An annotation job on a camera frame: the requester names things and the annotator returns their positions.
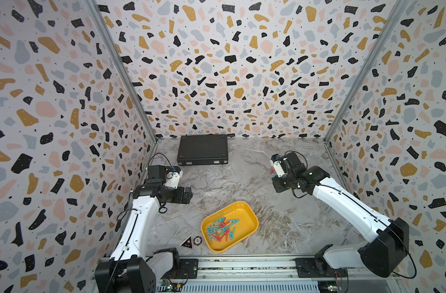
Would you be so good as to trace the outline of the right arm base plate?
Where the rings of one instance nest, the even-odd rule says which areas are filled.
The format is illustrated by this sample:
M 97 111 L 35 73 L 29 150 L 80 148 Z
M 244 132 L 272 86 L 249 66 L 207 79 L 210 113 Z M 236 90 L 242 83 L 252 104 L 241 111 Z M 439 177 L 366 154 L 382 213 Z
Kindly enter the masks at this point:
M 296 258 L 294 261 L 299 278 L 347 277 L 346 269 L 333 269 L 320 258 Z

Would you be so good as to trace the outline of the yellow plastic storage tray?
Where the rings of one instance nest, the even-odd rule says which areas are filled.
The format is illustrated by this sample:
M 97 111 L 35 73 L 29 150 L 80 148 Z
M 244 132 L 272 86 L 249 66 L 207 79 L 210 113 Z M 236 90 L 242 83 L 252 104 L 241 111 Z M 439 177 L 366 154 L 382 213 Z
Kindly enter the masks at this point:
M 207 228 L 210 225 L 214 225 L 215 221 L 222 217 L 232 221 L 226 233 L 221 237 L 207 233 Z M 223 253 L 234 247 L 254 234 L 258 228 L 259 220 L 253 209 L 245 201 L 235 201 L 206 217 L 201 224 L 203 239 L 208 248 L 214 253 Z

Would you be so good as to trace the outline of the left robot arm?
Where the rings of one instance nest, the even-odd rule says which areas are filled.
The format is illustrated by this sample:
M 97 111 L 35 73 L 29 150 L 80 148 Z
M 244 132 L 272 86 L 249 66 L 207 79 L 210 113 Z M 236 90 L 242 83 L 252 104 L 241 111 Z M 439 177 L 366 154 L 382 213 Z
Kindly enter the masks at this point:
M 178 166 L 150 166 L 144 184 L 131 191 L 128 222 L 108 261 L 101 261 L 94 278 L 101 293 L 154 293 L 158 281 L 179 276 L 182 271 L 176 248 L 146 255 L 148 234 L 155 216 L 167 211 L 166 204 L 187 205 L 191 188 L 179 185 L 183 172 Z

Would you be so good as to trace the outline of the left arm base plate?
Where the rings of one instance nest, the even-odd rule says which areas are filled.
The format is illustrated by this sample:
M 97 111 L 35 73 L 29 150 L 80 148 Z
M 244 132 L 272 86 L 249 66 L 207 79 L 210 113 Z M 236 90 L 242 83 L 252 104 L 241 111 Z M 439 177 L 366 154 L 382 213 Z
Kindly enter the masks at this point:
M 198 262 L 197 258 L 184 258 L 178 261 L 152 258 L 147 261 L 147 265 L 151 268 L 157 280 L 193 280 L 197 278 Z

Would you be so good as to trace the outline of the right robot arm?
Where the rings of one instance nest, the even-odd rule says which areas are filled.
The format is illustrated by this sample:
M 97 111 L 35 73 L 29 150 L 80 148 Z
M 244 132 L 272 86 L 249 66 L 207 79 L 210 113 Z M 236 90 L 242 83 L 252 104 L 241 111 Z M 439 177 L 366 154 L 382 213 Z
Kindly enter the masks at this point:
M 271 178 L 275 191 L 302 191 L 329 205 L 362 235 L 364 241 L 353 245 L 324 246 L 313 257 L 312 268 L 320 276 L 338 269 L 369 269 L 387 278 L 409 256 L 409 226 L 404 220 L 375 211 L 343 188 L 328 172 L 318 166 L 308 167 L 303 156 L 287 151 L 272 155 Z

